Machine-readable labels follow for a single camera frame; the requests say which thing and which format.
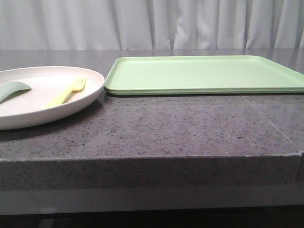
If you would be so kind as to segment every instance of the spoon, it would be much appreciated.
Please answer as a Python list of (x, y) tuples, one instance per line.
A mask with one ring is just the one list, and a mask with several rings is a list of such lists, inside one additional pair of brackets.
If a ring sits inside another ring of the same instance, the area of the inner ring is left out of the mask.
[(16, 93), (17, 91), (30, 90), (30, 89), (31, 89), (31, 87), (23, 82), (5, 83), (4, 85), (0, 86), (0, 104), (13, 98), (13, 96), (8, 98), (10, 95), (13, 95), (13, 94), (20, 95), (20, 94)]

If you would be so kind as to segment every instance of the curtain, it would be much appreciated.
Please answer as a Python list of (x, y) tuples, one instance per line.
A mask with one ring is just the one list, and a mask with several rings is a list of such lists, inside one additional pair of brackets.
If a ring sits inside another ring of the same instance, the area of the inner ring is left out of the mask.
[(303, 48), (304, 0), (0, 0), (0, 50)]

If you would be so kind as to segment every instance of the plate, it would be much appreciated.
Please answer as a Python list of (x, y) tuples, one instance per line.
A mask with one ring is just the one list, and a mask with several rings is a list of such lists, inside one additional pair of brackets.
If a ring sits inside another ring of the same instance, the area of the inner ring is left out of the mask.
[(104, 86), (114, 95), (303, 93), (304, 76), (258, 56), (123, 57)]
[[(78, 76), (86, 76), (81, 92), (74, 93), (64, 104), (43, 108)], [(32, 89), (0, 104), (0, 130), (45, 124), (74, 114), (99, 96), (105, 80), (96, 71), (71, 66), (39, 66), (0, 72), (0, 86), (12, 81), (26, 83)]]

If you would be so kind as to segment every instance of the granite countertop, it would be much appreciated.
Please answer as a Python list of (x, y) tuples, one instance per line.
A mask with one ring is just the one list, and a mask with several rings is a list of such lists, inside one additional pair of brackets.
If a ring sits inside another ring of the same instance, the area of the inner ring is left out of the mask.
[[(0, 70), (126, 56), (257, 55), (304, 73), (304, 49), (0, 51)], [(303, 95), (113, 96), (49, 124), (0, 131), (0, 190), (303, 181)]]

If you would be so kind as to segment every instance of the fork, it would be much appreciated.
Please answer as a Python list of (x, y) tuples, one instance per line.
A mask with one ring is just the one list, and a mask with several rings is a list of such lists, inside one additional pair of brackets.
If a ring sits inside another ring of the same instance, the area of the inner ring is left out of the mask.
[(56, 105), (63, 104), (67, 97), (72, 92), (78, 92), (83, 90), (86, 84), (86, 77), (81, 76), (76, 78), (70, 85), (67, 87), (64, 91), (62, 91), (60, 94), (58, 94), (56, 97), (54, 97), (49, 103), (47, 103), (44, 108), (51, 108)]

